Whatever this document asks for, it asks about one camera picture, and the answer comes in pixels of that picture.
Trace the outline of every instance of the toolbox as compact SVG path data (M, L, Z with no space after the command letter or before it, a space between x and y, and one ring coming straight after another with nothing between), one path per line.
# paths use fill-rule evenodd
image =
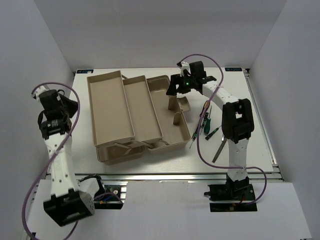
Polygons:
M121 71L87 78L97 158L115 164L184 148L191 139L186 97L166 95L168 76L124 79Z

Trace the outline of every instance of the beige toolbox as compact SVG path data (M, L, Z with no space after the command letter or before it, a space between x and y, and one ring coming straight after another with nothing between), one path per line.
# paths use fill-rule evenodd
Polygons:
M191 136L186 97L167 96L168 76L123 79L120 71L87 78L93 144L100 162L119 163L183 148Z

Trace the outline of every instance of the gray wall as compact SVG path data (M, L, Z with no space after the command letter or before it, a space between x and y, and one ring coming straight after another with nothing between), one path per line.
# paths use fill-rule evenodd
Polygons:
M320 240L319 11L319 0L288 0L250 75L280 170L293 182L315 240Z
M27 190L48 160L32 88L44 81L71 83L72 72L33 0L0 7L0 233L22 236L21 208Z
M285 2L35 0L73 71L174 67L191 53L249 68Z

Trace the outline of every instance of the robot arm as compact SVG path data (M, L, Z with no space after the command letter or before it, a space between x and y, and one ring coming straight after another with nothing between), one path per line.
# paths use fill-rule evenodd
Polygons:
M51 157L70 132L70 118L77 112L78 104L46 86L39 87L33 97L44 108L39 114L38 125ZM69 137L52 162L51 198L43 202L44 211L61 227L94 215L94 197L105 192L98 175L76 180L71 146L72 137Z
M218 83L214 77L207 76L201 61L190 63L189 67L186 62L177 65L181 68L181 73L171 76L167 95L176 96L177 93L185 94L195 89L202 95L211 97ZM212 101L222 110L221 127L229 146L229 166L243 168L228 169L227 172L226 187L231 198L235 198L249 186L245 167L247 145L254 130L251 103L248 99L231 95L222 87L219 87Z

